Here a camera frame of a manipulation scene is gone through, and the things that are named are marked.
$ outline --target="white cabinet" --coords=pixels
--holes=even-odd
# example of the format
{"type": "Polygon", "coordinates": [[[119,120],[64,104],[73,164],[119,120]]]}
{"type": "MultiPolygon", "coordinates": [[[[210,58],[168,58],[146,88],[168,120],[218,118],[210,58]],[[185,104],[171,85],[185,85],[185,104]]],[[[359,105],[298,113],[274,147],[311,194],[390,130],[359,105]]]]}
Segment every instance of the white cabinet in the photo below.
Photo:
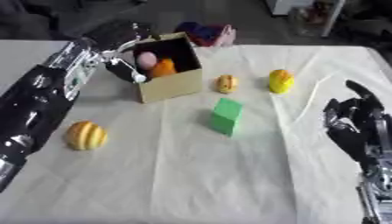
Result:
{"type": "Polygon", "coordinates": [[[267,2],[273,15],[284,16],[289,14],[292,7],[308,6],[314,0],[264,0],[267,2]]]}

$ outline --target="pink ball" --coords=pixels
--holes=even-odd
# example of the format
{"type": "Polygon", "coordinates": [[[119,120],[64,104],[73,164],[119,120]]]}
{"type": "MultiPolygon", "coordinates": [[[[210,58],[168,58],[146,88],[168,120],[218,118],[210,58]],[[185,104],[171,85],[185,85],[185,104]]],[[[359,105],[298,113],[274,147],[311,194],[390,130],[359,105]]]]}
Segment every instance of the pink ball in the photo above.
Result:
{"type": "Polygon", "coordinates": [[[158,59],[153,52],[142,52],[136,62],[143,70],[151,70],[158,63],[158,59]]]}

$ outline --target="plastic fruit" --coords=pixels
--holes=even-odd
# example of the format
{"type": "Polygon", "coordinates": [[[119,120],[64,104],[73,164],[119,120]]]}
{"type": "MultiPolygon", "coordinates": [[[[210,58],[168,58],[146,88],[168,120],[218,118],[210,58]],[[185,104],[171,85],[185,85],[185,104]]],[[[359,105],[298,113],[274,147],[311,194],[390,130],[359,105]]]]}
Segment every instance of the plastic fruit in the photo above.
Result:
{"type": "Polygon", "coordinates": [[[216,89],[223,94],[233,93],[238,87],[238,79],[231,74],[223,74],[216,80],[216,89]]]}
{"type": "Polygon", "coordinates": [[[72,149],[77,151],[101,147],[107,140],[107,131],[89,121],[76,122],[66,132],[66,142],[72,149]]]}
{"type": "Polygon", "coordinates": [[[172,59],[162,59],[150,71],[153,78],[176,74],[176,67],[172,59]]]}
{"type": "Polygon", "coordinates": [[[157,56],[153,52],[142,52],[137,57],[137,65],[143,70],[151,70],[157,63],[157,56]]]}
{"type": "Polygon", "coordinates": [[[287,92],[294,85],[294,76],[286,70],[275,70],[269,74],[269,89],[276,94],[287,92]]]}

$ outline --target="floor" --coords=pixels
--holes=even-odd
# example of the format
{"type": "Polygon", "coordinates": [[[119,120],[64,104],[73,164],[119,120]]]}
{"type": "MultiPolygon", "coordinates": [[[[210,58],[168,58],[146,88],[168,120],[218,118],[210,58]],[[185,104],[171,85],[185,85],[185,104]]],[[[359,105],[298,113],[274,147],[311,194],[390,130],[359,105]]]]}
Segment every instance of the floor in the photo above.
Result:
{"type": "Polygon", "coordinates": [[[238,30],[236,44],[342,45],[336,38],[299,37],[286,17],[272,17],[263,0],[149,0],[135,6],[127,0],[88,2],[82,10],[61,13],[61,27],[78,36],[111,18],[154,24],[160,33],[173,32],[184,21],[231,24],[238,30]]]}

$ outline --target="table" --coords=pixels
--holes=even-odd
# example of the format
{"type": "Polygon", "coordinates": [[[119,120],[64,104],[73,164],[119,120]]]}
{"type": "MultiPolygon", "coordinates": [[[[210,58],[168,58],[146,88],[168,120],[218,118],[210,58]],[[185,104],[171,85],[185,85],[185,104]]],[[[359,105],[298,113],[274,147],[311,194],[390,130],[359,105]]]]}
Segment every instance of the table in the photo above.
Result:
{"type": "MultiPolygon", "coordinates": [[[[1,91],[63,42],[0,41],[1,91]]],[[[29,157],[0,194],[0,222],[15,223],[360,223],[359,166],[326,137],[322,109],[365,84],[392,112],[391,70],[371,49],[352,46],[238,45],[198,48],[204,89],[151,104],[100,70],[48,144],[29,157]],[[269,71],[295,74],[288,94],[266,88],[269,71]],[[239,89],[211,89],[233,74],[239,89]],[[207,127],[214,104],[243,107],[228,138],[207,127]],[[74,122],[108,130],[94,151],[72,151],[74,122]]]]}

